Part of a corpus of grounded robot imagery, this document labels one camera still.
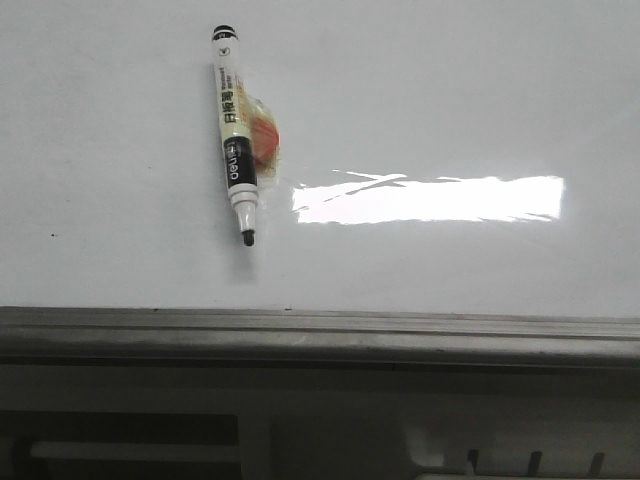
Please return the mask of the grey aluminium whiteboard frame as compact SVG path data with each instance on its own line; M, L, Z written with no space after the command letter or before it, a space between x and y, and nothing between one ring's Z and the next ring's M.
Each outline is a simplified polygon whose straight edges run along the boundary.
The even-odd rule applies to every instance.
M635 369L635 318L241 309L13 307L11 358Z

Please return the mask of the white whiteboard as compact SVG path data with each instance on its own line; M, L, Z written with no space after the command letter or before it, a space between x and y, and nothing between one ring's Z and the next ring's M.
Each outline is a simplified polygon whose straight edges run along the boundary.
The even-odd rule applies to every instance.
M277 155L246 246L211 36ZM1 302L639 313L635 1L5 1Z

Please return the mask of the black and white whiteboard marker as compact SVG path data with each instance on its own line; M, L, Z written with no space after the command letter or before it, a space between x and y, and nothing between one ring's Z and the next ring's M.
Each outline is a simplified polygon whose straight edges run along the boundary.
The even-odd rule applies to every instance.
M256 237L258 172L269 168L277 155L279 134L269 112L245 89L235 29L216 26L211 43L227 194L242 241L251 247Z

